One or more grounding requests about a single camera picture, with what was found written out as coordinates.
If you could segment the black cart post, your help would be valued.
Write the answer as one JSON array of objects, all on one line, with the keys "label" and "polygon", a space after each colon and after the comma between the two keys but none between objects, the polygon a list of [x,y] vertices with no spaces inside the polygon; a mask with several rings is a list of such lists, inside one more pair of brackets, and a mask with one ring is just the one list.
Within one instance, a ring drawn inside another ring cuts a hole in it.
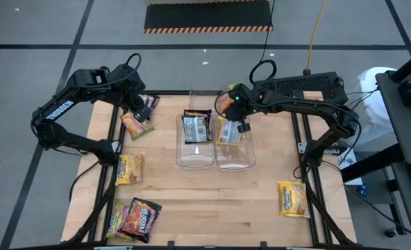
[{"label": "black cart post", "polygon": [[391,74],[390,78],[394,82],[400,82],[411,74],[411,59],[397,71]]}]

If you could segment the clear plastic bin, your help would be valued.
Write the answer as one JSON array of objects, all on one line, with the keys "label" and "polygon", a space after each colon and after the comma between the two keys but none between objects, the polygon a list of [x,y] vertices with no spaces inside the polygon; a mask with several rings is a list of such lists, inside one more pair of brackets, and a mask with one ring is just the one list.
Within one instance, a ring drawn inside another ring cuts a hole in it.
[{"label": "clear plastic bin", "polygon": [[215,163],[212,142],[185,143],[182,114],[176,117],[176,163],[185,170],[208,169]]},{"label": "clear plastic bin", "polygon": [[189,100],[189,106],[188,109],[186,110],[211,110],[212,115],[219,115],[215,111],[215,100],[216,98],[223,92],[230,92],[226,91],[226,88],[222,92],[208,92],[205,90],[190,90],[190,100]]},{"label": "clear plastic bin", "polygon": [[215,161],[220,171],[242,171],[256,164],[253,147],[253,136],[251,132],[241,133],[240,143],[236,146],[217,144],[218,137],[218,115],[213,117],[213,139],[215,150]]}]

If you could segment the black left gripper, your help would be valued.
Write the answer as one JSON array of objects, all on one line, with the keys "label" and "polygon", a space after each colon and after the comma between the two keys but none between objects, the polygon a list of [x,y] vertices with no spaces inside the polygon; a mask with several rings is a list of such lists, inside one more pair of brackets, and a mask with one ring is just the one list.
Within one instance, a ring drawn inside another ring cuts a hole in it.
[{"label": "black left gripper", "polygon": [[152,108],[147,106],[145,100],[139,94],[131,90],[126,93],[126,107],[134,111],[133,117],[139,123],[143,123],[151,118]]}]

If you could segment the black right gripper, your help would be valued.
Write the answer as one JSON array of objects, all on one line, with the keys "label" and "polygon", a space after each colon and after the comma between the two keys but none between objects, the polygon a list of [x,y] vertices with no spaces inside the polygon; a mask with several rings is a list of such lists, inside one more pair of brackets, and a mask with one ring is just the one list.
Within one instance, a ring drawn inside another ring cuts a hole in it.
[{"label": "black right gripper", "polygon": [[239,121],[237,127],[240,133],[251,131],[250,122],[244,118],[249,115],[250,105],[247,101],[234,101],[225,108],[225,117],[230,121]]}]

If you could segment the black aluminium table frame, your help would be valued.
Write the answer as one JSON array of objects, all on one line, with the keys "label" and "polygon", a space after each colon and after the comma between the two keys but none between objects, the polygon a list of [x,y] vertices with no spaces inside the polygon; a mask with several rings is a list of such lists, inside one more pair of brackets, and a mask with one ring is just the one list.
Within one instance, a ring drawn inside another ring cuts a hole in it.
[{"label": "black aluminium table frame", "polygon": [[[93,250],[104,246],[133,246],[133,250],[268,250],[306,247],[345,250],[356,244],[355,231],[341,174],[334,169],[334,156],[326,156],[316,172],[308,174],[318,206],[309,219],[284,217],[279,213],[278,182],[290,180],[299,163],[297,143],[306,131],[321,135],[325,122],[299,115],[254,115],[251,118],[256,164],[241,172],[216,169],[184,170],[176,164],[175,118],[188,109],[187,90],[160,90],[154,119],[157,129],[136,142],[121,132],[119,115],[108,103],[96,103],[88,136],[120,139],[124,149],[145,155],[144,181],[119,186],[111,192],[97,219],[83,237],[77,237],[91,212],[111,183],[111,167],[97,165],[92,154],[80,160],[85,175],[73,191],[60,244],[53,250]],[[116,201],[138,197],[162,206],[149,243],[107,239]]]}]

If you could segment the grey cart with black frame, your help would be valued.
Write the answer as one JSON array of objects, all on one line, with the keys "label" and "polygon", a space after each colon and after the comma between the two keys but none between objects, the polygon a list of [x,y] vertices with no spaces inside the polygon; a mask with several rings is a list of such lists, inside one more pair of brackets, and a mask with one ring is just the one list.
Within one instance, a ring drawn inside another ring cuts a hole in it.
[{"label": "grey cart with black frame", "polygon": [[345,182],[352,181],[390,166],[411,225],[411,107],[403,105],[398,90],[400,85],[411,81],[411,75],[400,82],[394,82],[390,78],[392,73],[394,71],[377,74],[376,81],[397,143],[343,169],[342,179]]}]

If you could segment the black hazard-striped floor mat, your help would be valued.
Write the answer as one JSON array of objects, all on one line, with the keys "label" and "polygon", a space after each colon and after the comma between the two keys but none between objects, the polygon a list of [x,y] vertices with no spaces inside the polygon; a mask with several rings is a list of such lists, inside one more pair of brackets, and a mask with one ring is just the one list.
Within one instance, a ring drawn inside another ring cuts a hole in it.
[{"label": "black hazard-striped floor mat", "polygon": [[269,0],[152,3],[147,6],[146,34],[243,33],[272,31]]}]

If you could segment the yellow Maruchan ramen pack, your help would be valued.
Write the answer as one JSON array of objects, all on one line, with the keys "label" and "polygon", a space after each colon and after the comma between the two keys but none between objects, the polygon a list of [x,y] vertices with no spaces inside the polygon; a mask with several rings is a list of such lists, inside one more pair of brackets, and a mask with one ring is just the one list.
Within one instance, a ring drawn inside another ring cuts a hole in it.
[{"label": "yellow Maruchan ramen pack", "polygon": [[280,215],[310,218],[306,187],[303,183],[279,181]]},{"label": "yellow Maruchan ramen pack", "polygon": [[240,143],[241,133],[238,130],[240,122],[229,121],[223,117],[218,117],[219,129],[217,144],[236,146]]},{"label": "yellow Maruchan ramen pack", "polygon": [[115,186],[142,182],[144,153],[119,156]]}]

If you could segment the white paper sheet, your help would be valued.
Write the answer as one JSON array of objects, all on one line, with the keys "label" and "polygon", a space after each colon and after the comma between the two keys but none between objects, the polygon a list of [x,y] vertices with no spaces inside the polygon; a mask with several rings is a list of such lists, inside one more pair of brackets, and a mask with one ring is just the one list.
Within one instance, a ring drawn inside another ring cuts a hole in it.
[{"label": "white paper sheet", "polygon": [[[354,163],[357,163],[357,158],[354,154],[354,151],[350,151],[347,153],[346,151],[344,153],[341,153],[338,157],[338,165],[340,169],[344,169]],[[345,185],[362,185],[362,179],[361,178],[356,178],[353,179],[352,181],[348,181],[344,183]]]}]

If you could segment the white plastic bag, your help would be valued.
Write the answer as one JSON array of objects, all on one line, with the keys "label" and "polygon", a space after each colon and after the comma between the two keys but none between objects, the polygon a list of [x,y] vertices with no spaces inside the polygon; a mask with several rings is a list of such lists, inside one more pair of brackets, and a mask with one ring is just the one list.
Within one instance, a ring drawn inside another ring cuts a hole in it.
[{"label": "white plastic bag", "polygon": [[395,69],[390,67],[372,67],[358,76],[361,91],[370,94],[360,103],[360,110],[365,113],[367,121],[374,126],[391,126],[389,115],[376,81],[377,74],[387,71],[395,71]]}]

